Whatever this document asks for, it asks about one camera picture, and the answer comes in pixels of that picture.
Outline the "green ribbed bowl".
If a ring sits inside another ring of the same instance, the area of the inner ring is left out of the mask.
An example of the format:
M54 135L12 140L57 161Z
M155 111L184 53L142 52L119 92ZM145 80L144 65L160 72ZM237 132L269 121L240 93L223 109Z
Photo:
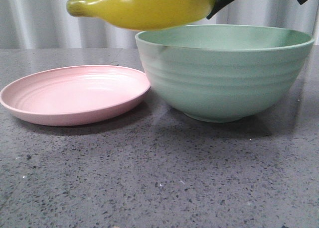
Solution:
M285 95L314 43L304 32L251 25L189 25L136 35L152 89L185 115L230 122Z

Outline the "pink plate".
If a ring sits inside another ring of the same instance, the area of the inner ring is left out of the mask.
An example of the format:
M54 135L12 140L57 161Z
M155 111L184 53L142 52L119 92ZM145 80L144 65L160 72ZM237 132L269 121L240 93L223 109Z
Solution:
M137 106L151 85L145 73L122 66L82 65L38 72L0 92L1 104L24 121L74 126L114 118Z

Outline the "yellow banana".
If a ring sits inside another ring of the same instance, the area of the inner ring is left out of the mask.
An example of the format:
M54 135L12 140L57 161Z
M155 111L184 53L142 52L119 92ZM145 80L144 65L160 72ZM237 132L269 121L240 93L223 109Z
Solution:
M68 0L74 17L95 17L119 28L159 30L201 20L215 0Z

